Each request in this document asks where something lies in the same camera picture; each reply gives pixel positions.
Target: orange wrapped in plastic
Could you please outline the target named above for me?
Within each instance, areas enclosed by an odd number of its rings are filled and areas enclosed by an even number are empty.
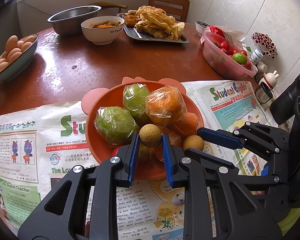
[[[162,133],[167,133],[168,134],[171,145],[181,147],[180,136],[178,134],[176,134],[174,131],[171,131],[168,128],[163,128]],[[162,143],[158,147],[149,148],[149,152],[157,160],[163,162]]]
[[[168,125],[170,130],[173,130],[185,139],[190,135],[196,135],[197,130],[201,128],[199,118],[194,113],[185,113],[178,121]]]
[[[159,128],[179,120],[186,112],[186,104],[177,88],[164,86],[146,97],[146,113]]]

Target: wooden table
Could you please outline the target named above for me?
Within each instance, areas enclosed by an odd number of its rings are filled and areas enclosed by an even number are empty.
[[[195,26],[186,24],[189,44],[133,41],[123,31],[111,44],[98,46],[83,35],[60,37],[53,29],[38,33],[31,64],[8,83],[0,83],[0,115],[41,105],[79,101],[90,90],[111,88],[122,78],[180,82],[224,79],[202,55]],[[256,87],[253,79],[247,79]]]

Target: pink plastic basket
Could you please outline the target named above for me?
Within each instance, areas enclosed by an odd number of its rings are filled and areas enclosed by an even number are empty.
[[[222,41],[226,41],[225,38],[211,32],[204,32],[203,36],[203,56],[208,64],[220,75],[229,80],[243,80],[245,77],[252,77],[257,73],[257,69],[254,65],[251,66],[251,70],[246,69],[235,62],[212,42],[217,41],[221,43]]]

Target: baking tray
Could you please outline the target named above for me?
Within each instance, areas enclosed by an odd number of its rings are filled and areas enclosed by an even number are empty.
[[[126,25],[124,25],[123,29],[129,37],[131,37],[132,39],[134,39],[136,41],[163,41],[163,42],[173,42],[173,43],[183,43],[183,44],[189,43],[189,40],[183,35],[181,35],[181,37],[180,37],[181,41],[172,41],[172,40],[167,40],[167,39],[156,39],[156,38],[152,37],[151,35],[149,35],[148,33],[137,32],[135,27],[127,27]]]

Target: wooden chair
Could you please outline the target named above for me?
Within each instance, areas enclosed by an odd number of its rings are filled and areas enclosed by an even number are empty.
[[[111,3],[111,2],[94,2],[94,3],[89,3],[87,5],[101,6],[102,9],[118,8],[118,13],[121,13],[121,9],[127,9],[128,8],[128,6],[126,6],[126,5],[120,5],[120,4]]]
[[[161,4],[155,3],[155,1],[179,5],[179,6],[182,6],[183,8],[178,9],[178,8],[170,7],[167,5],[161,5]],[[179,20],[181,22],[186,22],[187,16],[188,16],[188,11],[189,11],[190,1],[189,0],[149,0],[148,5],[165,10],[167,14],[178,15],[178,16],[180,16],[180,20],[179,19],[177,19],[177,20]]]

